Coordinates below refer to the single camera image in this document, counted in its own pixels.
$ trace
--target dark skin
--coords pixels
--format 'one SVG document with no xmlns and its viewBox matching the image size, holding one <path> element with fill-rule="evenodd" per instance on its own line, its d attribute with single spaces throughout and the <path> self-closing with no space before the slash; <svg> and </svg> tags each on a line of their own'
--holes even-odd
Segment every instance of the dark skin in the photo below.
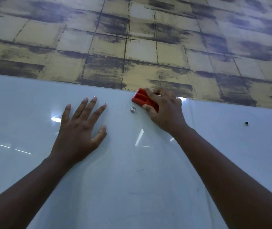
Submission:
<svg viewBox="0 0 272 229">
<path fill-rule="evenodd" d="M 272 193 L 187 125 L 181 100 L 173 92 L 163 89 L 154 93 L 146 89 L 146 92 L 159 104 L 159 112 L 148 105 L 143 108 L 154 123 L 179 143 L 227 226 L 230 229 L 272 228 Z M 0 194 L 0 229 L 26 228 L 62 177 L 100 145 L 106 137 L 106 127 L 102 126 L 93 139 L 91 132 L 106 105 L 90 116 L 96 101 L 93 99 L 85 107 L 88 99 L 84 99 L 71 120 L 71 106 L 67 105 L 50 156 Z"/>
</svg>

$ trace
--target round metal cap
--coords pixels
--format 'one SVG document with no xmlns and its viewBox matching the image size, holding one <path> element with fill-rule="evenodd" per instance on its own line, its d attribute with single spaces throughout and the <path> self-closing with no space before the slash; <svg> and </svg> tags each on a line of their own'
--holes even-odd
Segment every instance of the round metal cap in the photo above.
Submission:
<svg viewBox="0 0 272 229">
<path fill-rule="evenodd" d="M 135 108 L 135 107 L 131 107 L 131 108 L 130 108 L 130 111 L 131 111 L 131 112 L 136 112 L 136 108 Z"/>
</svg>

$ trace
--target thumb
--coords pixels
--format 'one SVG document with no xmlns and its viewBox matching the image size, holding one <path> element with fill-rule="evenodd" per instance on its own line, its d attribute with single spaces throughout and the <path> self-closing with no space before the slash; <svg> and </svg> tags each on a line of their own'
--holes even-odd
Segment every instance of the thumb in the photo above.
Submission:
<svg viewBox="0 0 272 229">
<path fill-rule="evenodd" d="M 145 109 L 145 110 L 149 113 L 150 117 L 152 117 L 154 114 L 157 113 L 157 112 L 155 111 L 155 109 L 154 109 L 152 106 L 150 106 L 150 105 L 144 104 L 144 105 L 142 106 L 142 108 Z"/>
</svg>

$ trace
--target yellow and gray pattern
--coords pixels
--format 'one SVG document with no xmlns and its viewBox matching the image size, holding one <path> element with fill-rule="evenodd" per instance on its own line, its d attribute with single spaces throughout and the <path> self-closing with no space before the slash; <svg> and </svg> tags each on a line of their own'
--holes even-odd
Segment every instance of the yellow and gray pattern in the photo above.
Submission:
<svg viewBox="0 0 272 229">
<path fill-rule="evenodd" d="M 272 0 L 0 0 L 0 74 L 272 108 Z"/>
</svg>

